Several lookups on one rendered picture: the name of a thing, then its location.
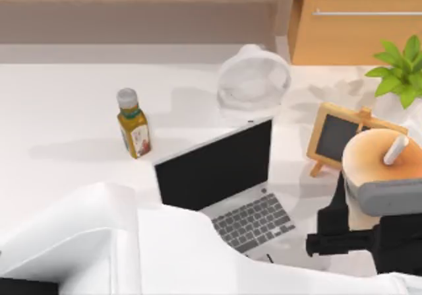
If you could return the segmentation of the tan cup with white straw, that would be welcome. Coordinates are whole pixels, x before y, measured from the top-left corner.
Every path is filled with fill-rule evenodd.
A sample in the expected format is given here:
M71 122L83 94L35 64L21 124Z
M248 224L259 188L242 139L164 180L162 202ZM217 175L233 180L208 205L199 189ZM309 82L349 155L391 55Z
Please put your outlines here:
M384 157L397 138L406 140L399 157L391 165ZM391 129L370 129L358 133L346 145L342 154L342 174L349 207L349 227L352 230L371 229L379 218L365 214L359 206L359 188L367 182L400 179L411 162L412 152L419 145L407 135Z

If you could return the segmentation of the pale grey rounded box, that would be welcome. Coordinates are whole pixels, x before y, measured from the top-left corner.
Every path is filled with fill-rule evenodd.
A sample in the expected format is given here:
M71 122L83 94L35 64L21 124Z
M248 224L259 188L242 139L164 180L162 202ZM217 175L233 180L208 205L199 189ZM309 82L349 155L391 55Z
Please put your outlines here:
M422 213L422 178L364 183L357 201L369 216Z

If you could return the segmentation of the wooden framed blackboard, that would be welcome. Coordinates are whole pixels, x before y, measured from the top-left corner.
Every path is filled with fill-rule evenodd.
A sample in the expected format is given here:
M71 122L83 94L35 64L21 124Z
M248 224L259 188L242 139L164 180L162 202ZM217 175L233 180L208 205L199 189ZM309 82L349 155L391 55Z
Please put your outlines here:
M355 111L330 102L318 109L313 132L307 147L307 157L316 163L310 176L317 177L323 166L342 168L342 154L347 143L358 133L370 129L391 129L403 134L408 129L372 115L372 109Z

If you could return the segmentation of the silver laptop with black screen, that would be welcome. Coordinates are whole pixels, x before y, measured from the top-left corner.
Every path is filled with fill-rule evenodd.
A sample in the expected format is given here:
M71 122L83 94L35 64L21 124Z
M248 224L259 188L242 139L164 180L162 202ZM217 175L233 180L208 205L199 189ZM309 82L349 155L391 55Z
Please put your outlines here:
M271 138L262 119L155 163L162 203L205 214L230 247L274 262L295 225L268 183Z

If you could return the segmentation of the green leafy plant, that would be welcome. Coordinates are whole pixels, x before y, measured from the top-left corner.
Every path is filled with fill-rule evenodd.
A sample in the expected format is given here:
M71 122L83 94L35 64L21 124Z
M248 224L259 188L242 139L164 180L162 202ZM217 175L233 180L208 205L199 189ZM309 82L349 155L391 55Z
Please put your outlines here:
M402 50L388 40L382 40L381 44L384 51L373 57L385 65L370 69L365 76L380 79L376 97L395 94L402 109L406 110L416 99L422 98L422 40L413 34Z

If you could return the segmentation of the white round fan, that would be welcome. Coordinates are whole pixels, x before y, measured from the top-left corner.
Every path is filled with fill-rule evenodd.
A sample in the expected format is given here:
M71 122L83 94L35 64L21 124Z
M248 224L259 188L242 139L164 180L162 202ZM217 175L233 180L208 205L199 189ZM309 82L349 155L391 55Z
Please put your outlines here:
M218 71L217 99L226 109L255 112L277 108L291 86L287 61L256 44L246 44Z

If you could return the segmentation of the wooden cupboard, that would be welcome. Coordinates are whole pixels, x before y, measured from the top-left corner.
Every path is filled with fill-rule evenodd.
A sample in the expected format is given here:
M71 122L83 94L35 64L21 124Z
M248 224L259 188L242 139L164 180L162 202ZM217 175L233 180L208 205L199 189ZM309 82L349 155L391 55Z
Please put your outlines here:
M287 40L294 65L376 65L388 40L422 39L422 0L293 0Z

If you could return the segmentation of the wooden drawer front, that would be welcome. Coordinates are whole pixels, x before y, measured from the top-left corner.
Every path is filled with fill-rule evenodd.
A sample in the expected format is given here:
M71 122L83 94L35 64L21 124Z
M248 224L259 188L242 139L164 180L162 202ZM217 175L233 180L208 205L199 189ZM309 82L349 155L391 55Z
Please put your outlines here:
M313 16L322 11L422 11L422 1L309 1L303 5L290 43L296 65L378 65L373 57L388 40L403 49L417 34L422 16Z

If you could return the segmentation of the yellow bottle with grey cap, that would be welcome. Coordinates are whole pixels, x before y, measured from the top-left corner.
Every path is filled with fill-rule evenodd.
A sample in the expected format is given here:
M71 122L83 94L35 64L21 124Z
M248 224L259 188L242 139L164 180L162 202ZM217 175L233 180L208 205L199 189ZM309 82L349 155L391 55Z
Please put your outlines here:
M151 150L148 120L138 103L135 90L123 88L117 93L119 113L117 119L121 134L130 155L137 159Z

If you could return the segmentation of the wooden open shelf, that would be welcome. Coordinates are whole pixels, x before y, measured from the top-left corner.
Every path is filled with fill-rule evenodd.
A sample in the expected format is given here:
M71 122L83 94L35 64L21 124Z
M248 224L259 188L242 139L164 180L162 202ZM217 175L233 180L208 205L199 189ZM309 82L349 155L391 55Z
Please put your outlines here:
M293 0L0 0L2 44L240 44L287 32Z

